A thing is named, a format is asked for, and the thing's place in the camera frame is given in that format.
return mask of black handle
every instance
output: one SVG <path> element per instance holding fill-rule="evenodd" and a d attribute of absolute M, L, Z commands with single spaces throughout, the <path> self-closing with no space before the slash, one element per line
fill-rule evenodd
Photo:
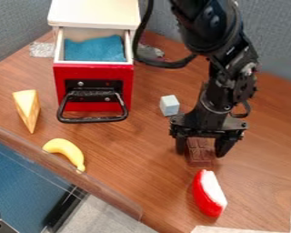
<path fill-rule="evenodd" d="M 84 96 L 82 90 L 73 90 L 68 92 L 63 101 L 61 102 L 58 111 L 57 111 L 57 119 L 66 124 L 86 124 L 86 123 L 106 123 L 106 122 L 116 122 L 125 120 L 128 117 L 128 109 L 123 101 L 122 97 L 114 91 L 95 91 L 92 92 L 92 95 L 96 96 L 105 96 L 105 97 L 115 97 L 118 104 L 122 108 L 123 115 L 122 116 L 103 116 L 103 117 L 83 117 L 83 118 L 65 118 L 63 116 L 65 111 L 65 106 L 68 102 L 73 101 L 74 99 Z"/>

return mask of cheese wedge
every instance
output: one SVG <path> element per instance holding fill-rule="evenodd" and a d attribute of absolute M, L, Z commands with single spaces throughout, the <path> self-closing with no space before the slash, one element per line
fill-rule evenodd
<path fill-rule="evenodd" d="M 19 116 L 23 119 L 30 133 L 35 132 L 36 121 L 40 113 L 40 102 L 36 90 L 26 90 L 13 93 Z"/>

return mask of banana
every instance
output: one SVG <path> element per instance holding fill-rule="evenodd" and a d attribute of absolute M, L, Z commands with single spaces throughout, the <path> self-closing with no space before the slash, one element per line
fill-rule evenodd
<path fill-rule="evenodd" d="M 43 150 L 48 153 L 63 154 L 77 167 L 79 171 L 85 171 L 84 155 L 72 142 L 62 138 L 55 138 L 43 145 Z"/>

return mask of brown block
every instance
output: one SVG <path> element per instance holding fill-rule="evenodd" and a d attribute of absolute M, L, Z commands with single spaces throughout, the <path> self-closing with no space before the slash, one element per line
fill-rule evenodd
<path fill-rule="evenodd" d="M 205 138 L 190 137 L 186 141 L 186 161 L 191 167 L 212 167 L 216 159 L 213 148 Z"/>

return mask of wooden desk surface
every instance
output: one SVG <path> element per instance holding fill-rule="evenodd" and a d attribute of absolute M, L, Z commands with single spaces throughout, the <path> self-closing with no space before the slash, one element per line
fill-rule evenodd
<path fill-rule="evenodd" d="M 40 41 L 51 39 L 48 34 Z M 186 54 L 182 44 L 162 36 L 148 34 L 147 40 L 172 59 Z M 250 130 L 214 169 L 229 202 L 215 221 L 196 208 L 191 182 L 197 169 L 176 155 L 168 119 L 158 108 L 161 96 L 175 94 L 182 110 L 189 111 L 206 79 L 203 58 L 181 70 L 136 64 L 133 110 L 126 121 L 64 125 L 55 118 L 52 59 L 30 57 L 27 46 L 0 63 L 0 127 L 40 147 L 54 137 L 76 143 L 85 153 L 87 173 L 139 203 L 143 221 L 160 232 L 190 232 L 196 225 L 289 231 L 291 83 L 259 75 Z M 39 92 L 42 113 L 30 135 L 16 113 L 12 92 L 32 88 Z"/>

